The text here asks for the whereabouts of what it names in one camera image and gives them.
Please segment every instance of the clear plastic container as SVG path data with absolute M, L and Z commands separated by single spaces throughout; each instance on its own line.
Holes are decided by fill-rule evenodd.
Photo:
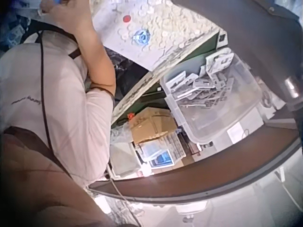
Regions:
M 206 64 L 205 57 L 209 54 L 211 53 L 197 56 L 177 65 L 160 80 L 167 95 L 165 100 L 177 124 L 184 128 L 189 139 L 196 144 L 207 144 L 214 137 L 221 135 L 255 107 L 262 97 L 260 87 L 252 74 L 235 55 L 230 67 L 224 71 L 235 78 L 232 92 L 225 102 L 208 110 L 199 106 L 178 106 L 170 90 L 166 87 L 166 82 L 183 71 L 199 75 L 200 67 Z

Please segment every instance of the hand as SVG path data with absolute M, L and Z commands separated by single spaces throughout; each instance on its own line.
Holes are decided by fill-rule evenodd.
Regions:
M 89 0 L 69 0 L 55 4 L 54 0 L 42 0 L 41 9 L 49 13 L 54 21 L 66 32 L 77 36 L 94 31 Z

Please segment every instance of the red button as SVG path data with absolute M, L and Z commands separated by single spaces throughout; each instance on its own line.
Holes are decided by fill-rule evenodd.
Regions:
M 123 22 L 128 23 L 128 22 L 131 21 L 131 19 L 132 19 L 132 17 L 130 15 L 126 15 L 126 16 L 123 17 Z

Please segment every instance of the black cable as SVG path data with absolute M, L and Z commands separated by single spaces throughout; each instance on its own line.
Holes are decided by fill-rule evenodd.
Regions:
M 46 111 L 45 111 L 45 100 L 44 100 L 44 51 L 43 51 L 43 41 L 42 41 L 43 31 L 41 33 L 39 33 L 38 35 L 40 38 L 40 48 L 41 48 L 41 103 L 42 103 L 43 121 L 44 121 L 44 126 L 45 126 L 48 147 L 51 150 L 51 152 L 53 153 L 51 137 L 49 135 L 49 130 L 48 130 Z

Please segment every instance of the cardboard box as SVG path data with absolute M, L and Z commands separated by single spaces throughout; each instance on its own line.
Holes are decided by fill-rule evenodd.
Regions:
M 135 144 L 158 139 L 177 129 L 170 110 L 147 107 L 129 121 Z

